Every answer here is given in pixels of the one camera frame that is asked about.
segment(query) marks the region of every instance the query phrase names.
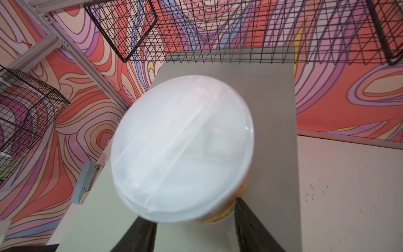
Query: metal beam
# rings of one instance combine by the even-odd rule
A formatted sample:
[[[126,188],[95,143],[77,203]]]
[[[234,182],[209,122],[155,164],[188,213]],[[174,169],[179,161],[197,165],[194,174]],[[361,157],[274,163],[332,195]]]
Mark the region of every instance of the metal beam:
[[[9,68],[27,72],[62,44],[63,42],[57,38],[56,34],[49,34],[21,54],[9,65]]]
[[[88,0],[52,0],[43,4],[35,5],[35,12],[37,14],[44,14],[53,10],[58,10],[66,7],[70,7],[76,4],[82,4],[88,2]]]
[[[98,85],[98,87],[115,102],[117,107],[124,113],[129,105],[120,96],[120,94],[112,87],[106,78],[98,71],[98,69],[87,58],[77,44],[66,34],[54,19],[49,16],[40,16],[35,10],[29,6],[24,0],[16,0],[21,7],[27,11],[34,20],[48,33],[55,34],[64,44],[60,48],[66,54],[69,54],[74,62]]]
[[[380,139],[355,137],[351,135],[339,135],[327,132],[316,132],[304,129],[297,129],[297,135],[403,150],[403,143],[380,140]]]

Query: white plastic lid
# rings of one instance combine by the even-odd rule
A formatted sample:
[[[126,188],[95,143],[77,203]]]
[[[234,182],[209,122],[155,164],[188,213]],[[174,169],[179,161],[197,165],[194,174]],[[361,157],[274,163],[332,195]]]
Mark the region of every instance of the white plastic lid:
[[[187,221],[220,206],[242,184],[253,153],[253,124],[225,83],[190,75],[149,90],[113,137],[116,190],[155,222]]]

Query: gray surface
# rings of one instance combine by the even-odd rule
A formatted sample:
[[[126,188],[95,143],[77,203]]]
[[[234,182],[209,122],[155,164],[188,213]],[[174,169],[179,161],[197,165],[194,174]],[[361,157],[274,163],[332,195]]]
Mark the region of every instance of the gray surface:
[[[244,199],[287,252],[302,251],[293,65],[170,62],[153,86],[190,74],[220,79],[245,99],[256,138]],[[107,163],[57,252],[108,252],[136,217],[118,197]],[[157,227],[155,252],[238,250],[233,216],[213,225]]]
[[[287,252],[302,251],[293,64],[167,62],[152,86],[195,74],[227,83],[246,101],[255,149],[244,199]]]

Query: wire mesh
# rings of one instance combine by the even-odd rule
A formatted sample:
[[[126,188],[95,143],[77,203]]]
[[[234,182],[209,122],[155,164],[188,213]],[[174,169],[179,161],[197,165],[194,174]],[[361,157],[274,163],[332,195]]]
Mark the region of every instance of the wire mesh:
[[[84,7],[124,62],[396,64],[403,0],[113,0]]]
[[[48,84],[22,71],[1,68],[0,184],[69,104]]]

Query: patterned wall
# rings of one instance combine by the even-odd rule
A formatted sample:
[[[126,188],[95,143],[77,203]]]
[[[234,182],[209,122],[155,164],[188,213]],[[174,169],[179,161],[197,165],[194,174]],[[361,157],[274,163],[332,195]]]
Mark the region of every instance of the patterned wall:
[[[8,65],[45,34],[13,0],[0,4],[0,64]],[[52,16],[128,104],[148,90],[160,62],[122,63],[81,6]],[[59,50],[30,73],[71,105],[0,188],[0,220],[12,219],[2,248],[46,243],[71,203],[84,162],[99,157],[122,117]],[[299,63],[295,97],[299,129],[403,142],[403,65]]]

